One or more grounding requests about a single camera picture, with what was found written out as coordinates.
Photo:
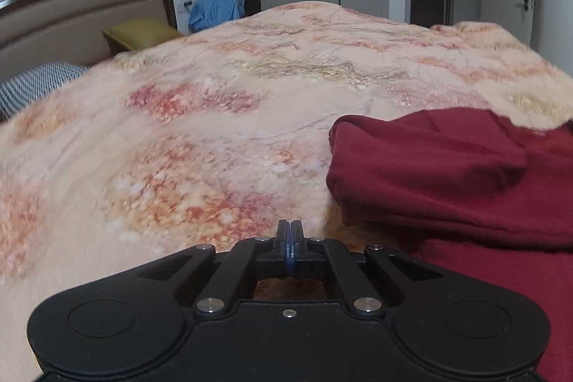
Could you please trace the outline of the olive green pillow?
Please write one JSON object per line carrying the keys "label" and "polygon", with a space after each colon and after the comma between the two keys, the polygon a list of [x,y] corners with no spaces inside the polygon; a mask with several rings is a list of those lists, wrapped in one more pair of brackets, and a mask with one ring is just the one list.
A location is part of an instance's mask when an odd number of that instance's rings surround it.
{"label": "olive green pillow", "polygon": [[183,37],[177,29],[153,18],[123,21],[103,29],[102,33],[109,41],[127,51],[152,48]]}

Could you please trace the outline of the blue garment pile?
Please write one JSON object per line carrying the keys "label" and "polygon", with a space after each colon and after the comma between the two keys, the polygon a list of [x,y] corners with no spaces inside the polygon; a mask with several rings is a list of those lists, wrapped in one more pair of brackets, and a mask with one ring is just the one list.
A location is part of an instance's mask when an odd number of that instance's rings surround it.
{"label": "blue garment pile", "polygon": [[188,29],[198,33],[245,15],[245,0],[197,0],[191,6]]}

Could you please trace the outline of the brown padded headboard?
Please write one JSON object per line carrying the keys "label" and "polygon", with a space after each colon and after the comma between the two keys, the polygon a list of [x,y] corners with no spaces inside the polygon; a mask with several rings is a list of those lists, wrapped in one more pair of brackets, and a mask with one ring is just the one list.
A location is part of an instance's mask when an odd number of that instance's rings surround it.
{"label": "brown padded headboard", "polygon": [[2,0],[1,80],[50,62],[97,64],[119,51],[103,31],[138,18],[178,27],[173,0]]}

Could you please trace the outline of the floral peach bed quilt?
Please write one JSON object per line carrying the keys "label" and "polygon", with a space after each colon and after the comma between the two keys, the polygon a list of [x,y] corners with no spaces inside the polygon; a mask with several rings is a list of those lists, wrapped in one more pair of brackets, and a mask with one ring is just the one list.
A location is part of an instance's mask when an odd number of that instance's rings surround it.
{"label": "floral peach bed quilt", "polygon": [[533,129],[572,115],[572,79],[501,26],[429,28],[325,2],[226,22],[89,69],[1,126],[1,377],[57,292],[282,218],[351,248],[326,186],[345,114],[484,108]]}

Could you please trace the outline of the dark red knit sweater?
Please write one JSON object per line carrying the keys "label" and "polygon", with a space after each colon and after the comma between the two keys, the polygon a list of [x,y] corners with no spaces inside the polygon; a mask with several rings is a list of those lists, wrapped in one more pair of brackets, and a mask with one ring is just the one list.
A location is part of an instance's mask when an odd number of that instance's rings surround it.
{"label": "dark red knit sweater", "polygon": [[389,228],[406,253],[513,290],[551,322],[540,363],[572,377],[572,126],[474,108],[339,118],[327,187],[349,226]]}

